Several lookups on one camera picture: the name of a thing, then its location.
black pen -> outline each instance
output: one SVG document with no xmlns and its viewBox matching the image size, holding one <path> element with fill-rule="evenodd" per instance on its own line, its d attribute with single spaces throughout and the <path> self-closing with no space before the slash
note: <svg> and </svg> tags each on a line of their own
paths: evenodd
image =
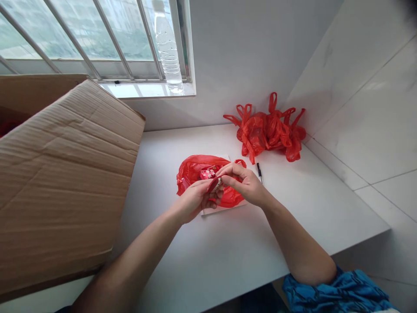
<svg viewBox="0 0 417 313">
<path fill-rule="evenodd" d="M 258 175 L 259 175 L 259 178 L 261 178 L 261 184 L 263 185 L 264 182 L 262 181 L 262 173 L 261 173 L 261 169 L 259 168 L 259 163 L 256 163 L 256 166 L 258 167 Z"/>
</svg>

cardboard box flap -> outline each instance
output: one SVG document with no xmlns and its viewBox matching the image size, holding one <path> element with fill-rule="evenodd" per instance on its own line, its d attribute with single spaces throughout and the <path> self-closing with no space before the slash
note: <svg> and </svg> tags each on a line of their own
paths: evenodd
<svg viewBox="0 0 417 313">
<path fill-rule="evenodd" d="M 0 139 L 0 294 L 104 262 L 144 125 L 84 80 Z"/>
</svg>

cardboard box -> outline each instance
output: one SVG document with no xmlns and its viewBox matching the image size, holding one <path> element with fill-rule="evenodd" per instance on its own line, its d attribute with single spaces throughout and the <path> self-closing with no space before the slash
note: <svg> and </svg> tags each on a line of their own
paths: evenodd
<svg viewBox="0 0 417 313">
<path fill-rule="evenodd" d="M 2 301 L 104 264 L 145 126 L 86 75 L 0 77 L 8 120 L 24 123 L 0 139 Z"/>
</svg>

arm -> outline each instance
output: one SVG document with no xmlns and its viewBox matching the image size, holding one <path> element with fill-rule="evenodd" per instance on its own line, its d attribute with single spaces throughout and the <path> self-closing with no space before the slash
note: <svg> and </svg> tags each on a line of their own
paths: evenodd
<svg viewBox="0 0 417 313">
<path fill-rule="evenodd" d="M 285 206 L 265 189 L 255 173 L 239 164 L 231 163 L 220 169 L 217 175 L 226 175 L 222 177 L 225 185 L 236 189 L 248 202 L 264 211 L 288 268 L 298 282 L 318 285 L 334 279 L 336 265 L 332 258 Z"/>
<path fill-rule="evenodd" d="M 223 196 L 206 192 L 212 180 L 192 184 L 175 204 L 153 221 L 130 246 L 99 273 L 77 298 L 73 312 L 126 312 L 135 304 L 181 226 L 204 208 L 216 208 Z"/>
</svg>

hand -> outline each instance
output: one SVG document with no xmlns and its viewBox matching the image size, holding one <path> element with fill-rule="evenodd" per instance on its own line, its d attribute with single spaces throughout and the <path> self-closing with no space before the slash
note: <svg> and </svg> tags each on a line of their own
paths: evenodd
<svg viewBox="0 0 417 313">
<path fill-rule="evenodd" d="M 251 170 L 240 164 L 230 163 L 222 167 L 217 173 L 222 176 L 222 182 L 238 191 L 248 202 L 264 208 L 274 197 L 261 184 L 257 176 Z"/>
<path fill-rule="evenodd" d="M 222 201 L 223 186 L 219 186 L 214 193 L 206 193 L 213 179 L 198 180 L 188 187 L 180 198 L 174 203 L 170 211 L 177 214 L 181 224 L 191 222 L 202 209 L 215 209 Z"/>
</svg>

